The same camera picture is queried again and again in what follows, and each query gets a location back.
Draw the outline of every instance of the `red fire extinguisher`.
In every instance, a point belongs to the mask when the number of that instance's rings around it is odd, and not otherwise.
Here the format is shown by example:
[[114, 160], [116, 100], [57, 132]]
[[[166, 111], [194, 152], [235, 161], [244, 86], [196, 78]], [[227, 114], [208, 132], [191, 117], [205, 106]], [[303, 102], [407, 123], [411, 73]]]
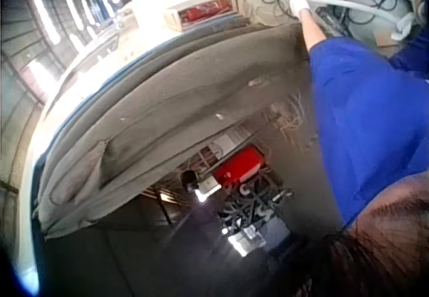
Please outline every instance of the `red fire extinguisher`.
[[228, 0], [210, 1], [187, 9], [186, 20], [188, 22], [195, 22], [230, 10], [231, 4]]

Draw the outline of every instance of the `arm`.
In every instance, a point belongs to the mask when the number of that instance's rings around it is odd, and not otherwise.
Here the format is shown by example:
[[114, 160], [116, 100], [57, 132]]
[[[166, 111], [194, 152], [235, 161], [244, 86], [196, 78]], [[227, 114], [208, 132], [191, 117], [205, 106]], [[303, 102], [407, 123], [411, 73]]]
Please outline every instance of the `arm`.
[[326, 36], [313, 19], [309, 10], [301, 10], [300, 18], [302, 22], [302, 31], [304, 32], [304, 39], [306, 41], [307, 51], [310, 51], [310, 49], [315, 44], [325, 40]]
[[302, 31], [304, 32], [307, 51], [310, 51], [315, 44], [326, 39], [325, 34], [312, 17], [307, 0], [290, 0], [290, 9], [302, 22]]

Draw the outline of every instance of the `red box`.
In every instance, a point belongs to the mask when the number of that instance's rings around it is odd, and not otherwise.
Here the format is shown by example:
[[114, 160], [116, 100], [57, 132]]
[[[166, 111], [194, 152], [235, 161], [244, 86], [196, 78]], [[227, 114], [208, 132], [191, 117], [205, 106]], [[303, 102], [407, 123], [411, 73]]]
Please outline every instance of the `red box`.
[[263, 155], [250, 145], [229, 158], [213, 172], [213, 176], [224, 188], [230, 188], [250, 179], [264, 164]]

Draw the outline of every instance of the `hair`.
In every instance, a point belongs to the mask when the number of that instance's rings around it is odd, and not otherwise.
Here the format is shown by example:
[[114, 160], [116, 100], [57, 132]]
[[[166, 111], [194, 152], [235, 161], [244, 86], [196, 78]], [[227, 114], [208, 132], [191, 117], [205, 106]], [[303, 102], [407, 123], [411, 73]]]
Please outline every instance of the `hair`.
[[412, 296], [429, 289], [428, 193], [289, 253], [264, 296]]

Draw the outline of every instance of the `person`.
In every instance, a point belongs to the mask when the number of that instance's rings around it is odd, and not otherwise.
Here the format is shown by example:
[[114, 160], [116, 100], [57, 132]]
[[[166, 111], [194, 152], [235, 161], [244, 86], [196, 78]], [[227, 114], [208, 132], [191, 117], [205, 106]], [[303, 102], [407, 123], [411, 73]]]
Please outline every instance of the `person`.
[[427, 0], [414, 3], [426, 27], [390, 60], [350, 38], [326, 38], [306, 0], [290, 6], [310, 55], [322, 158], [345, 228], [291, 253], [265, 296], [427, 294]]

